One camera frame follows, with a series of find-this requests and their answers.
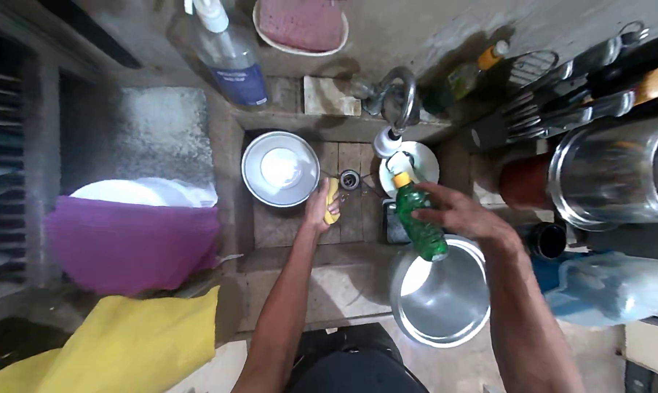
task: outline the dish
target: dish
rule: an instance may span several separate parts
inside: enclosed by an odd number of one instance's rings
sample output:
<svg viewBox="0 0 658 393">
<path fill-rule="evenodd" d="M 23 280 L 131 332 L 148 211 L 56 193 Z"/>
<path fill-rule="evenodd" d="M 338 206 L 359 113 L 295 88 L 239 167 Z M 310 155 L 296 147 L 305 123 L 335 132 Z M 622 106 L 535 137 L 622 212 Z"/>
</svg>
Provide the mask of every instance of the dish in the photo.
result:
<svg viewBox="0 0 658 393">
<path fill-rule="evenodd" d="M 402 142 L 400 151 L 408 152 L 414 157 L 414 166 L 427 181 L 434 183 L 438 182 L 441 171 L 438 167 L 438 159 L 436 159 L 436 155 L 433 154 L 431 149 L 423 143 L 407 141 Z M 387 159 L 382 159 L 380 161 L 380 169 L 378 170 L 380 184 L 387 195 L 389 195 L 390 198 L 394 198 L 397 196 L 397 189 L 395 189 L 395 184 L 392 183 L 393 174 L 385 166 L 386 162 Z M 413 182 L 419 183 L 419 176 L 414 175 L 413 169 L 408 162 L 405 161 L 402 168 L 394 167 L 393 169 L 397 172 L 409 173 Z"/>
<path fill-rule="evenodd" d="M 319 180 L 319 158 L 312 147 L 288 131 L 254 139 L 242 157 L 242 177 L 259 201 L 284 208 L 309 197 Z"/>
</svg>

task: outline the dish rack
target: dish rack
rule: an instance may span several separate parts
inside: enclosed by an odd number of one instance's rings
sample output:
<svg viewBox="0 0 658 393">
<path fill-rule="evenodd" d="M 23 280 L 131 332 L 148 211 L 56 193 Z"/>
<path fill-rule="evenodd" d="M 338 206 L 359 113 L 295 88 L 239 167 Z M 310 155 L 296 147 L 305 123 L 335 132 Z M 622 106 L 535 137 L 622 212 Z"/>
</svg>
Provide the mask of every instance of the dish rack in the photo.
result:
<svg viewBox="0 0 658 393">
<path fill-rule="evenodd" d="M 62 271 L 50 258 L 43 219 L 60 188 L 63 73 L 101 80 L 89 59 L 0 3 L 0 319 L 60 325 L 49 319 L 60 308 Z"/>
</svg>

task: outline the white bowl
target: white bowl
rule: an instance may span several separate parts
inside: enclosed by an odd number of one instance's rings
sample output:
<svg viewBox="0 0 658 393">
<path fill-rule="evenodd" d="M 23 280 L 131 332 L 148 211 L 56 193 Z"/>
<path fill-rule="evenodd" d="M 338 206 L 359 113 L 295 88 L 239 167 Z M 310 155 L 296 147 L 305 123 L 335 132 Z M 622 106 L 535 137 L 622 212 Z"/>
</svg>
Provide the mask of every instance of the white bowl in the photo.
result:
<svg viewBox="0 0 658 393">
<path fill-rule="evenodd" d="M 297 49 L 297 48 L 293 48 L 292 46 L 287 46 L 281 43 L 277 43 L 271 38 L 269 38 L 268 36 L 266 36 L 263 33 L 263 31 L 261 31 L 261 29 L 258 27 L 258 14 L 261 12 L 260 8 L 261 7 L 258 6 L 258 1 L 257 1 L 254 4 L 254 11 L 252 13 L 252 18 L 254 19 L 254 27 L 256 28 L 256 32 L 258 33 L 259 36 L 261 36 L 261 39 L 266 41 L 268 45 L 271 45 L 273 48 L 281 50 L 282 52 L 290 53 L 292 55 L 311 56 L 311 57 L 328 56 L 328 55 L 333 55 L 336 52 L 339 52 L 346 45 L 346 41 L 349 40 L 349 20 L 346 19 L 346 14 L 344 14 L 344 12 L 342 11 L 341 20 L 344 22 L 344 37 L 341 40 L 341 45 L 339 45 L 339 48 L 328 50 L 326 52 L 313 52 L 311 50 Z"/>
<path fill-rule="evenodd" d="M 267 205 L 286 208 L 309 197 L 319 181 L 319 159 L 302 138 L 271 131 L 254 139 L 242 157 L 249 191 Z"/>
</svg>

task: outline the green plastic bottle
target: green plastic bottle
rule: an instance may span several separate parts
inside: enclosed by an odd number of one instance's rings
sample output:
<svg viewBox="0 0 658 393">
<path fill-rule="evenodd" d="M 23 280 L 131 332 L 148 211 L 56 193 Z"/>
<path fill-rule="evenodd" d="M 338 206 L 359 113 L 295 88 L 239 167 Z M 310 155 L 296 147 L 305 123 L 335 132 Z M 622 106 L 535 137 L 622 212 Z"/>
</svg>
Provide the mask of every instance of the green plastic bottle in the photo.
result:
<svg viewBox="0 0 658 393">
<path fill-rule="evenodd" d="M 407 172 L 397 174 L 392 181 L 397 188 L 397 217 L 407 236 L 412 239 L 416 252 L 429 262 L 445 257 L 448 244 L 443 239 L 443 230 L 412 217 L 412 211 L 431 207 L 427 194 L 414 188 L 414 182 Z"/>
</svg>

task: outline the yellow cloth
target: yellow cloth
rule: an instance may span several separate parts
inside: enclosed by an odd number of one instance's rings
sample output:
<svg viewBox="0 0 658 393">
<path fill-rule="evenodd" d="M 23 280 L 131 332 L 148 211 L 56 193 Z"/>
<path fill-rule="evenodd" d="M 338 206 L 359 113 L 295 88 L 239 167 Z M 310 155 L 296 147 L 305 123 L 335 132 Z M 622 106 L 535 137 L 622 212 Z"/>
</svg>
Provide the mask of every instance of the yellow cloth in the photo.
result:
<svg viewBox="0 0 658 393">
<path fill-rule="evenodd" d="M 218 289 L 101 299 L 62 349 L 1 370 L 0 393 L 161 393 L 215 355 Z"/>
</svg>

